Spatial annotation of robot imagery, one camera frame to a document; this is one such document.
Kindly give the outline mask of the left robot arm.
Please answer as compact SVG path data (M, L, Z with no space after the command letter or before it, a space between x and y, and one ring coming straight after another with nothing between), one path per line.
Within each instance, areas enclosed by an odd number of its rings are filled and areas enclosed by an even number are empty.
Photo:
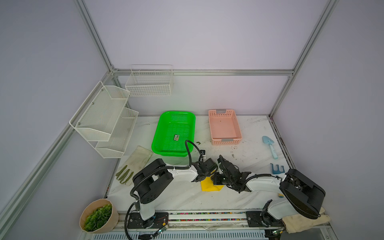
M150 203L156 200L176 177L180 177L182 181L194 183L202 182L217 172L218 165L212 159L204 160L205 151L200 150L190 140L185 141L185 147L189 158L186 166L166 165L162 159L156 159L134 175L134 186L130 196L135 199L135 202L129 207L124 220L127 239L131 239L128 231L128 218L131 213L137 211L141 220L144 223L149 222L151 226L156 213Z

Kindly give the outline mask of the pink plastic basket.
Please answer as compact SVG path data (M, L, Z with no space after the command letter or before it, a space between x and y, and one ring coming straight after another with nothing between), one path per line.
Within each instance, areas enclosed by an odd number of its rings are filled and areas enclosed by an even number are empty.
M238 145L241 142L242 133L233 109L212 109L208 114L212 145Z

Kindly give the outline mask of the green plastic basket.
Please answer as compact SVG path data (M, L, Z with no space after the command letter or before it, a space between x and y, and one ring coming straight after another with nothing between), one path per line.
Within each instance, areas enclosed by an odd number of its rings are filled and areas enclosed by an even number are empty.
M190 112L168 111L161 114L152 142L155 154L167 157L186 157L193 146L196 116Z

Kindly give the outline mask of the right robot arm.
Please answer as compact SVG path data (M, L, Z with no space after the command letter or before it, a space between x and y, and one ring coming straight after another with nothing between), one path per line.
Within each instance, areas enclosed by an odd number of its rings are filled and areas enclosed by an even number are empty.
M271 192L282 194L283 199L269 200L257 217L258 224L272 227L281 223L284 217L299 214L307 219L316 220L321 216L321 207L326 192L304 174L290 169L283 177L272 174L240 172L223 156L218 158L219 170L211 176L214 185L227 186L237 193Z

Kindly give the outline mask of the yellow paper napkin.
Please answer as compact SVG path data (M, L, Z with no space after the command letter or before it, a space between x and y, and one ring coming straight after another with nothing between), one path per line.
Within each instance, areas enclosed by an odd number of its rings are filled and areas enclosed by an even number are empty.
M205 178L201 183L201 188L203 192L218 192L221 191L224 186L223 185L214 185L211 178Z

